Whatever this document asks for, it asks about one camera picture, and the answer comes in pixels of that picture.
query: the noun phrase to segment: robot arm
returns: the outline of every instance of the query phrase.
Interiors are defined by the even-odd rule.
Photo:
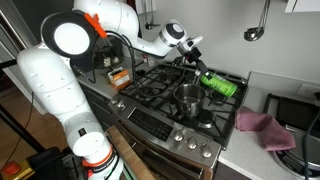
[[[172,19],[167,22],[158,36],[148,42],[138,38],[137,14],[125,3],[117,0],[76,0],[73,9],[86,12],[92,17],[98,15],[102,29],[125,35],[136,50],[164,58],[172,48],[177,47],[181,55],[186,56],[190,63],[195,62],[200,71],[211,78],[207,67],[199,60],[201,53],[196,48],[203,37],[190,38],[178,21]]]
[[[198,59],[201,53],[195,47],[202,37],[190,38],[181,24],[171,20],[148,42],[138,38],[137,15],[128,5],[117,0],[75,0],[73,11],[44,20],[42,43],[18,55],[18,65],[29,86],[61,122],[72,151],[84,158],[89,179],[118,179],[123,161],[105,137],[70,69],[70,59],[92,55],[97,39],[98,33],[84,18],[85,13],[95,17],[101,29],[125,35],[137,50],[165,57],[177,47],[205,74],[208,70]]]

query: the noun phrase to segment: stainless steel stove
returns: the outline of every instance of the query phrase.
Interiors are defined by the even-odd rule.
[[[159,96],[141,95],[132,84],[111,100],[109,105],[118,115],[120,128],[126,137],[134,141],[133,144],[143,146],[144,153],[140,153],[140,157],[146,154],[146,149],[151,150],[160,159],[165,158],[169,167],[174,167],[169,169],[177,169],[182,178],[212,177],[220,150],[227,148],[235,111],[242,103],[247,83],[241,77],[211,71],[235,83],[238,89],[232,97],[227,98],[200,85],[206,91],[204,106],[199,115],[191,119],[178,111],[173,91],[182,84],[194,82],[193,66],[183,68],[163,64],[140,75],[137,80],[139,91]],[[159,168],[151,166],[154,165],[150,165],[150,168],[157,169],[161,176],[170,177],[170,170],[159,172]]]

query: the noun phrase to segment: cooking pot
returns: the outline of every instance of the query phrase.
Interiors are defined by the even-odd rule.
[[[200,86],[183,84],[174,90],[173,96],[176,99],[178,110],[187,118],[193,118],[202,109],[206,92]]]

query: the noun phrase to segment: hanging ladle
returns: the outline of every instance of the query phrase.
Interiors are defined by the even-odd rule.
[[[151,1],[151,20],[150,20],[150,23],[148,23],[148,16],[147,16],[147,0],[145,1],[144,3],[144,10],[145,10],[145,17],[146,17],[146,25],[145,25],[145,28],[148,29],[148,30],[151,30],[153,29],[154,27],[158,27],[160,26],[160,24],[154,24],[154,10],[153,10],[153,0],[150,0]]]
[[[271,0],[265,0],[263,11],[259,21],[259,27],[249,28],[244,32],[244,39],[247,41],[256,41],[264,34],[264,29],[267,22],[268,10]]]

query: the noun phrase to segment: pink towel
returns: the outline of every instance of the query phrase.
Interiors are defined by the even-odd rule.
[[[292,134],[272,116],[241,107],[236,112],[235,127],[240,131],[257,131],[267,151],[288,150],[296,147]]]

